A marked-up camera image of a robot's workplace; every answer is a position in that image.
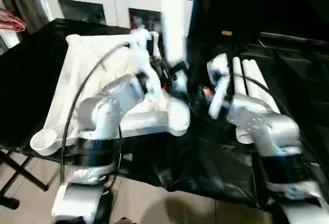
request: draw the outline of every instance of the white pipe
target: white pipe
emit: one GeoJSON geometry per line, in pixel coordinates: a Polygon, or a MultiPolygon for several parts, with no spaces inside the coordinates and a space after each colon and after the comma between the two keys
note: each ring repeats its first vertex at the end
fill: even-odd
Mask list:
{"type": "MultiPolygon", "coordinates": [[[[242,68],[239,57],[233,58],[233,72],[242,75],[242,68]]],[[[234,76],[234,91],[236,94],[247,95],[243,78],[234,76]]]]}
{"type": "MultiPolygon", "coordinates": [[[[241,62],[239,57],[233,58],[233,72],[242,75],[241,62]]],[[[243,78],[234,76],[234,92],[236,94],[246,95],[246,86],[243,78]]],[[[237,127],[235,129],[235,135],[238,142],[243,144],[251,144],[252,139],[246,130],[237,127]]]]}
{"type": "MultiPolygon", "coordinates": [[[[242,66],[243,66],[245,76],[254,79],[253,69],[250,65],[250,62],[248,60],[243,60],[242,61],[242,66]]],[[[249,94],[250,97],[261,99],[261,96],[259,94],[257,85],[255,85],[254,83],[252,83],[249,80],[246,80],[246,85],[247,85],[248,94],[249,94]]]]}
{"type": "MultiPolygon", "coordinates": [[[[262,75],[262,72],[260,71],[258,64],[255,60],[250,60],[249,64],[252,68],[252,72],[253,72],[253,78],[255,80],[257,80],[258,82],[260,82],[262,85],[264,85],[266,88],[268,88],[265,79],[262,75]]],[[[266,102],[274,112],[279,113],[280,114],[280,110],[278,109],[278,106],[275,102],[275,100],[273,99],[273,97],[267,93],[266,91],[264,91],[262,88],[258,87],[258,91],[260,94],[261,99],[266,102]]]]}
{"type": "Polygon", "coordinates": [[[4,30],[0,29],[0,36],[4,43],[6,44],[7,48],[12,48],[20,43],[20,40],[13,30],[4,30]]]}
{"type": "Polygon", "coordinates": [[[161,23],[168,62],[175,66],[186,59],[182,0],[161,0],[161,23]]]}

